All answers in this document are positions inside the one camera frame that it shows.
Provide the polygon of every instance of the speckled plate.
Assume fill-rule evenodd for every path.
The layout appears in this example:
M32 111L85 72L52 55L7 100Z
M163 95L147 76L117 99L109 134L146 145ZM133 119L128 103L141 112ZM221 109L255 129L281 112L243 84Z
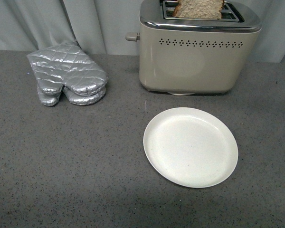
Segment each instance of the speckled plate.
M162 176L190 188L223 182L238 162L231 131L218 118L194 108L159 113L146 127L143 146Z

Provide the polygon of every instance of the gray countertop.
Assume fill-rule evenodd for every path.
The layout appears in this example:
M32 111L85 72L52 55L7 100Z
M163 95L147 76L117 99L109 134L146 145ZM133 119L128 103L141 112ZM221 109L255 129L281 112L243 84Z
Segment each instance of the gray countertop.
M105 97L45 107L26 54L0 51L0 228L285 227L285 64L246 63L223 95L173 96L141 86L138 57L93 55ZM221 184L186 188L149 163L145 127L175 107L233 133L238 163Z

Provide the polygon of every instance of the oven mitt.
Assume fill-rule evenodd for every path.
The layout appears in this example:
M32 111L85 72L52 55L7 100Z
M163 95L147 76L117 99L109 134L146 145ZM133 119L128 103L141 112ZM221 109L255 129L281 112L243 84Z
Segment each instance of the oven mitt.
M73 104L91 103L91 100L95 101L96 97L101 98L105 94L103 88L108 81L106 73L74 43L38 50L27 57L37 80L39 99L46 106L58 102L64 86L70 90L66 90L68 94L95 95L93 99L82 99L82 102Z

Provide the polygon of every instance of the toaster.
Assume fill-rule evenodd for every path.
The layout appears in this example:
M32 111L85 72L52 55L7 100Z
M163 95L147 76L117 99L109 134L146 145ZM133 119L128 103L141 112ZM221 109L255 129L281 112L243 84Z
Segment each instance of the toaster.
M222 19L172 16L177 1L144 0L140 32L139 79L149 91L175 95L225 93L242 70L261 30L247 6L225 2Z

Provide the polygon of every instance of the white curtain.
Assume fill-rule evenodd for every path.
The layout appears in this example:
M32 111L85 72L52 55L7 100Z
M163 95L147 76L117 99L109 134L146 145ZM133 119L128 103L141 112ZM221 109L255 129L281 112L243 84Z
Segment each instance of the white curtain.
M88 54L138 55L143 0L0 0L0 49L33 51L77 41ZM249 6L263 29L249 57L285 62L285 0L231 0Z

